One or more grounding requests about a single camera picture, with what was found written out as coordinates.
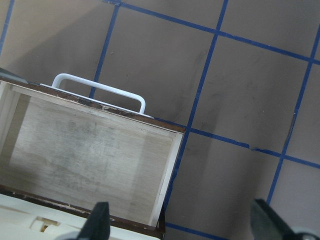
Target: plywood panel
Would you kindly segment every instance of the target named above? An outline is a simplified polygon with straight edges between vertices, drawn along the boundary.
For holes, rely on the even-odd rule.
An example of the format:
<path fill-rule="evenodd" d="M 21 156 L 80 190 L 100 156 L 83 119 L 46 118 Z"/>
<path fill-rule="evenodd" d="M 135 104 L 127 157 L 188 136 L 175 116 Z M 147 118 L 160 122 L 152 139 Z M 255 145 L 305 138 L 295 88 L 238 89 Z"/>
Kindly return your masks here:
<path fill-rule="evenodd" d="M 11 91 L 11 85 L 4 81 L 0 84 L 0 152 L 5 143 L 12 118 L 20 97 L 19 92 Z"/>
<path fill-rule="evenodd" d="M 148 224 L 176 134 L 126 121 L 21 95 L 0 181 L 88 209 L 109 201 L 110 214 Z"/>

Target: wooden frame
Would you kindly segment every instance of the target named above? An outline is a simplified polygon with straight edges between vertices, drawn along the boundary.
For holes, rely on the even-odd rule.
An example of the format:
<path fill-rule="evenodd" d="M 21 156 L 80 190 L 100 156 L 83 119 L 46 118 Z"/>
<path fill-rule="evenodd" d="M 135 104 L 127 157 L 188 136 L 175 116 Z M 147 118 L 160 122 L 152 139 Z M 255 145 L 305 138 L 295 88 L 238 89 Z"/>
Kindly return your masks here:
<path fill-rule="evenodd" d="M 85 209 L 109 201 L 111 214 L 157 225 L 184 128 L 36 84 L 0 80 L 1 184 Z M 58 160 L 62 154 L 65 159 Z M 92 191 L 98 184 L 103 187 Z"/>
<path fill-rule="evenodd" d="M 3 185 L 0 185 L 0 195 L 6 195 L 9 197 L 21 199 L 33 204 L 63 211 L 82 218 L 88 218 L 89 214 L 91 213 L 89 209 L 70 205 L 53 199 L 48 199 L 42 196 L 37 196 L 28 192 L 19 191 L 17 189 L 6 187 Z M 112 215 L 110 216 L 110 225 L 139 234 L 155 237 L 161 240 L 164 238 L 166 233 L 164 209 L 161 210 L 157 226 L 149 226 Z"/>

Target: gray tile floor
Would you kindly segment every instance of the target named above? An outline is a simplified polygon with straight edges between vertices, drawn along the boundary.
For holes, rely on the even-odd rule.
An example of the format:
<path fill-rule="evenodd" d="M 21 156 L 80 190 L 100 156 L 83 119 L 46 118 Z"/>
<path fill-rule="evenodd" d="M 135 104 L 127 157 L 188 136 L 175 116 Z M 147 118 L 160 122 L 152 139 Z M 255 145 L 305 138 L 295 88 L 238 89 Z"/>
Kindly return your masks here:
<path fill-rule="evenodd" d="M 320 234 L 320 50 L 310 58 L 320 2 L 119 3 L 0 1 L 0 67 L 31 82 L 65 72 L 134 92 L 146 114 L 186 126 L 166 240 L 252 240 L 253 198 Z M 94 97 L 139 107 L 100 90 Z"/>

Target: blue tape line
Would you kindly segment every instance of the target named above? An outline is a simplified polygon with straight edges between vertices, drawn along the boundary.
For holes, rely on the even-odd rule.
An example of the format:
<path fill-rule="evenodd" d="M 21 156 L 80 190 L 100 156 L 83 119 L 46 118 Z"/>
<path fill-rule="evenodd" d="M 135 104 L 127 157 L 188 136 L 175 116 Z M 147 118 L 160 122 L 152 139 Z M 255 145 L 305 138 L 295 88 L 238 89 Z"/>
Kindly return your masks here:
<path fill-rule="evenodd" d="M 194 230 L 194 229 L 191 229 L 191 228 L 187 228 L 187 227 L 184 227 L 184 226 L 179 226 L 179 225 L 176 225 L 176 224 L 172 224 L 170 222 L 166 222 L 165 226 L 168 227 L 168 228 L 176 229 L 176 230 L 179 230 L 179 231 L 182 231 L 182 232 L 186 232 L 186 233 L 189 233 L 189 234 L 194 234 L 194 235 L 201 236 L 201 237 L 208 238 L 208 239 L 228 240 L 227 238 L 223 238 L 223 237 L 220 237 L 220 236 L 215 236 L 215 235 L 208 234 L 208 233 L 205 233 L 205 232 L 202 232 L 202 231 L 197 231 L 197 230 Z"/>
<path fill-rule="evenodd" d="M 300 159 L 300 158 L 297 158 L 297 157 L 285 155 L 284 159 L 292 161 L 292 162 L 295 162 L 295 163 L 298 163 L 298 164 L 307 165 L 307 166 L 312 167 L 312 168 L 320 169 L 320 164 L 317 164 L 317 163 L 314 163 L 314 162 L 310 162 L 310 161 L 306 161 L 306 160 L 303 160 L 303 159 Z"/>
<path fill-rule="evenodd" d="M 272 52 L 276 52 L 276 53 L 279 53 L 279 54 L 282 54 L 282 55 L 287 55 L 287 56 L 290 56 L 290 57 L 293 57 L 293 58 L 296 58 L 296 59 L 300 59 L 300 60 L 304 60 L 304 61 L 310 61 L 309 57 L 306 57 L 306 56 L 303 56 L 303 55 L 300 55 L 300 54 L 296 54 L 296 53 L 291 52 L 291 51 L 283 50 L 283 49 L 280 49 L 278 47 L 270 46 L 270 45 L 267 45 L 267 44 L 264 44 L 264 43 L 261 43 L 261 42 L 258 42 L 258 41 L 253 41 L 253 40 L 241 37 L 241 36 L 232 35 L 230 33 L 223 32 L 223 31 L 220 31 L 218 34 L 220 36 L 226 37 L 228 39 L 233 39 L 233 40 L 236 40 L 236 41 L 239 41 L 239 42 L 242 42 L 242 43 L 246 43 L 246 44 L 249 44 L 249 45 L 253 45 L 253 46 L 256 46 L 256 47 L 259 47 L 259 48 L 262 48 L 262 49 L 267 49 L 267 50 L 270 50 Z"/>
<path fill-rule="evenodd" d="M 252 151 L 268 154 L 268 155 L 271 155 L 271 156 L 274 156 L 274 157 L 277 157 L 277 158 L 281 157 L 280 153 L 278 153 L 276 151 L 271 151 L 271 150 L 268 150 L 268 149 L 253 148 Z"/>
<path fill-rule="evenodd" d="M 107 54 L 107 49 L 108 49 L 108 46 L 109 46 L 109 42 L 110 42 L 110 39 L 111 39 L 111 35 L 112 35 L 112 32 L 113 32 L 113 29 L 115 27 L 115 23 L 116 23 L 118 12 L 119 12 L 119 6 L 115 5 L 114 9 L 113 9 L 110 25 L 109 25 L 108 31 L 106 33 L 106 36 L 105 36 L 105 41 L 104 41 L 103 48 L 102 48 L 102 51 L 101 51 L 99 63 L 98 63 L 98 66 L 96 68 L 94 79 L 93 79 L 93 81 L 95 81 L 96 83 L 99 81 L 101 69 L 102 69 L 102 66 L 103 66 L 104 61 L 105 61 L 105 57 L 106 57 L 106 54 Z M 93 99 L 94 95 L 95 95 L 95 92 L 96 92 L 96 88 L 95 87 L 91 87 L 89 98 Z"/>
<path fill-rule="evenodd" d="M 112 4 L 119 4 L 119 1 L 116 1 L 116 0 L 111 0 L 111 1 L 108 1 L 108 2 L 110 2 Z M 228 3 L 223 2 L 222 10 L 224 12 L 225 12 L 225 10 L 227 8 L 227 4 Z M 189 21 L 181 20 L 181 19 L 176 18 L 176 17 L 171 17 L 171 16 L 168 16 L 168 15 L 165 15 L 165 14 L 161 14 L 161 13 L 158 13 L 158 12 L 155 12 L 155 11 L 147 10 L 147 9 L 144 9 L 144 8 L 141 8 L 141 7 L 138 7 L 138 6 L 134 6 L 134 5 L 131 5 L 131 4 L 128 4 L 128 3 L 124 3 L 124 2 L 120 3 L 120 6 L 124 7 L 124 8 L 127 8 L 127 9 L 134 10 L 134 11 L 138 11 L 140 13 L 144 13 L 144 14 L 147 14 L 147 15 L 155 16 L 157 18 L 164 19 L 164 20 L 167 20 L 167 21 L 170 21 L 170 22 L 174 22 L 174 23 L 177 23 L 177 24 L 185 25 L 185 26 L 188 26 L 190 28 L 198 29 L 198 30 L 205 31 L 205 32 L 208 32 L 208 33 L 217 34 L 217 35 L 225 37 L 225 38 L 229 38 L 229 39 L 232 39 L 232 40 L 235 40 L 235 41 L 239 41 L 239 42 L 242 42 L 242 43 L 253 45 L 253 46 L 256 46 L 258 48 L 266 49 L 266 50 L 269 50 L 269 51 L 272 51 L 272 52 L 276 52 L 276 53 L 279 53 L 279 54 L 282 54 L 282 55 L 286 55 L 286 56 L 289 56 L 289 57 L 292 57 L 292 58 L 300 59 L 300 60 L 307 61 L 307 62 L 309 62 L 311 60 L 307 56 L 303 56 L 303 55 L 300 55 L 300 54 L 297 54 L 297 53 L 294 53 L 294 52 L 291 52 L 291 51 L 287 51 L 287 50 L 284 50 L 284 49 L 281 49 L 281 48 L 278 48 L 278 47 L 270 46 L 270 45 L 267 45 L 267 44 L 264 44 L 264 43 L 261 43 L 261 42 L 258 42 L 258 41 L 253 41 L 253 40 L 241 37 L 241 36 L 236 36 L 236 35 L 232 35 L 230 33 L 221 31 L 220 27 L 221 27 L 221 24 L 222 24 L 222 21 L 221 21 L 222 18 L 219 18 L 218 24 L 217 24 L 217 28 L 213 29 L 213 28 L 210 28 L 210 27 L 206 27 L 206 26 L 202 26 L 202 25 L 199 25 L 199 24 L 195 24 L 195 23 L 189 22 Z M 314 61 L 314 63 L 320 65 L 320 61 L 319 60 Z"/>
<path fill-rule="evenodd" d="M 276 185 L 277 185 L 277 182 L 278 182 L 278 179 L 279 179 L 279 176 L 280 176 L 280 171 L 281 171 L 283 163 L 284 163 L 284 159 L 281 157 L 279 162 L 278 162 L 278 165 L 276 167 L 275 174 L 274 174 L 274 177 L 273 177 L 273 180 L 272 180 L 272 184 L 271 184 L 271 187 L 270 187 L 270 190 L 269 190 L 269 193 L 268 193 L 268 197 L 266 199 L 266 203 L 267 204 L 271 203 L 271 199 L 272 199 L 272 197 L 274 195 L 274 192 L 275 192 L 275 189 L 276 189 Z"/>
<path fill-rule="evenodd" d="M 196 23 L 189 22 L 189 21 L 181 20 L 181 19 L 176 18 L 176 17 L 172 17 L 172 16 L 168 16 L 168 15 L 165 15 L 165 14 L 162 14 L 162 13 L 155 12 L 155 11 L 147 10 L 147 9 L 142 8 L 142 7 L 134 6 L 134 5 L 131 5 L 131 4 L 128 4 L 128 3 L 125 3 L 125 2 L 122 2 L 120 4 L 120 6 L 126 8 L 126 9 L 130 9 L 130 10 L 134 10 L 134 11 L 143 13 L 143 14 L 151 15 L 151 16 L 154 16 L 154 17 L 157 17 L 157 18 L 160 18 L 160 19 L 168 20 L 170 22 L 174 22 L 174 23 L 177 23 L 177 24 L 185 25 L 185 26 L 188 26 L 188 27 L 191 27 L 191 28 L 194 28 L 194 29 L 199 29 L 199 30 L 204 31 L 204 32 L 208 32 L 208 33 L 213 33 L 214 32 L 214 29 L 212 29 L 210 27 L 206 27 L 206 26 L 202 26 L 202 25 L 199 25 L 199 24 L 196 24 Z"/>
<path fill-rule="evenodd" d="M 312 64 L 314 62 L 315 55 L 316 55 L 316 52 L 317 52 L 319 39 L 320 39 L 320 25 L 318 26 L 318 30 L 317 30 L 317 33 L 316 33 L 316 37 L 315 37 L 314 44 L 313 44 L 312 51 L 311 51 L 311 55 L 310 55 L 310 61 L 308 62 L 308 65 L 307 65 L 307 68 L 306 68 L 306 71 L 305 71 L 305 74 L 304 74 L 304 77 L 303 77 L 302 85 L 301 85 L 301 88 L 300 88 L 299 96 L 298 96 L 298 99 L 297 99 L 296 104 L 295 104 L 292 123 L 291 123 L 290 129 L 289 129 L 289 133 L 288 133 L 288 136 L 287 136 L 287 138 L 286 138 L 286 140 L 284 142 L 284 146 L 283 146 L 283 149 L 282 149 L 281 157 L 279 159 L 279 163 L 278 163 L 278 166 L 276 168 L 276 171 L 275 171 L 275 174 L 274 174 L 274 178 L 273 178 L 273 181 L 272 181 L 272 184 L 271 184 L 271 188 L 270 188 L 270 191 L 269 191 L 269 194 L 268 194 L 268 197 L 267 197 L 267 201 L 266 202 L 268 204 L 271 203 L 271 200 L 272 200 L 272 197 L 273 197 L 273 194 L 274 194 L 277 182 L 278 182 L 278 178 L 279 178 L 279 175 L 280 175 L 280 171 L 281 171 L 281 168 L 282 168 L 282 164 L 284 162 L 284 158 L 285 158 L 287 150 L 288 150 L 290 139 L 291 139 L 291 136 L 292 136 L 295 124 L 296 124 L 296 120 L 297 120 L 297 117 L 298 117 L 299 109 L 300 109 L 300 106 L 301 106 L 301 102 L 302 102 L 302 99 L 303 99 L 303 96 L 304 96 L 304 93 L 305 93 L 305 90 L 306 90 L 306 86 L 307 86 L 307 83 L 308 83 L 308 79 L 309 79 L 310 71 L 311 71 L 311 68 L 312 68 Z"/>
<path fill-rule="evenodd" d="M 218 20 L 218 24 L 219 25 L 217 24 L 217 29 L 220 29 L 220 27 L 221 27 L 223 18 L 224 18 L 225 13 L 226 13 L 227 4 L 228 4 L 228 0 L 224 0 L 223 5 L 222 5 L 223 8 L 221 9 L 219 20 Z M 181 159 L 182 159 L 182 157 L 184 155 L 184 152 L 185 152 L 185 149 L 186 149 L 186 144 L 187 144 L 188 137 L 189 137 L 189 134 L 190 134 L 191 126 L 192 126 L 192 123 L 193 123 L 194 118 L 195 118 L 195 114 L 196 114 L 199 98 L 200 98 L 203 86 L 205 84 L 205 79 L 206 79 L 206 76 L 207 76 L 207 72 L 208 72 L 208 69 L 209 69 L 209 64 L 211 62 L 212 55 L 214 54 L 214 50 L 215 50 L 215 46 L 216 46 L 216 43 L 217 43 L 217 39 L 218 39 L 218 35 L 215 34 L 213 36 L 213 38 L 212 38 L 212 42 L 211 42 L 211 45 L 210 45 L 210 48 L 209 48 L 209 51 L 208 51 L 208 55 L 207 55 L 206 60 L 205 60 L 205 64 L 204 64 L 203 71 L 202 71 L 202 74 L 201 74 L 201 79 L 200 79 L 198 88 L 196 90 L 196 94 L 195 94 L 195 98 L 194 98 L 194 101 L 193 101 L 191 113 L 190 113 L 189 120 L 188 120 L 188 123 L 187 123 L 187 126 L 186 126 L 185 134 L 184 134 L 183 139 L 182 139 L 180 151 L 179 151 L 179 154 L 177 156 L 176 163 L 175 163 L 175 166 L 174 166 L 174 169 L 173 169 L 173 172 L 172 172 L 172 176 L 171 176 L 171 179 L 170 179 L 170 183 L 169 183 L 169 186 L 168 186 L 165 198 L 164 198 L 164 202 L 163 202 L 164 210 L 167 209 L 167 206 L 169 204 L 169 200 L 170 200 L 170 197 L 171 197 L 171 194 L 172 194 L 172 190 L 173 190 L 173 182 L 174 182 L 175 178 L 177 177 L 178 170 L 179 170 L 179 167 L 180 167 L 180 164 L 181 164 Z"/>
<path fill-rule="evenodd" d="M 223 22 L 223 20 L 224 20 L 224 18 L 225 18 L 227 6 L 228 6 L 228 0 L 224 0 L 224 1 L 223 1 L 223 4 L 222 4 L 220 16 L 219 16 L 218 22 L 217 22 L 217 24 L 216 24 L 216 29 L 217 29 L 217 31 L 220 31 L 220 29 L 221 29 L 222 22 Z"/>
<path fill-rule="evenodd" d="M 178 127 L 182 127 L 182 128 L 186 128 L 187 127 L 185 125 L 182 125 L 182 124 L 179 124 L 179 123 L 175 123 L 173 121 L 164 120 L 164 119 L 161 119 L 161 118 L 158 118 L 158 117 L 155 117 L 154 119 L 158 120 L 158 121 L 161 121 L 161 122 L 164 122 L 164 123 L 167 123 L 167 124 L 172 124 L 172 125 L 175 125 L 175 126 L 178 126 Z"/>
<path fill-rule="evenodd" d="M 190 132 L 192 132 L 194 134 L 199 134 L 199 135 L 202 135 L 202 136 L 205 136 L 205 137 L 209 137 L 211 139 L 217 139 L 217 140 L 220 140 L 222 142 L 229 143 L 229 144 L 237 145 L 237 146 L 240 146 L 240 147 L 243 147 L 243 148 L 246 148 L 246 149 L 250 148 L 250 145 L 247 144 L 247 143 L 239 142 L 239 141 L 236 141 L 236 140 L 224 137 L 224 136 L 219 136 L 219 135 L 216 135 L 216 134 L 213 134 L 213 133 L 210 133 L 210 132 L 198 130 L 198 129 L 195 129 L 195 128 L 191 128 Z"/>
<path fill-rule="evenodd" d="M 8 27 L 9 27 L 9 22 L 10 22 L 10 18 L 11 18 L 11 14 L 12 14 L 12 10 L 14 8 L 14 3 L 15 3 L 15 0 L 10 0 L 8 11 L 7 11 L 7 14 L 6 14 L 6 17 L 5 17 L 2 34 L 1 34 L 1 37 L 0 37 L 0 56 L 1 56 L 1 53 L 2 53 L 2 48 L 4 47 L 4 43 L 5 43 Z"/>

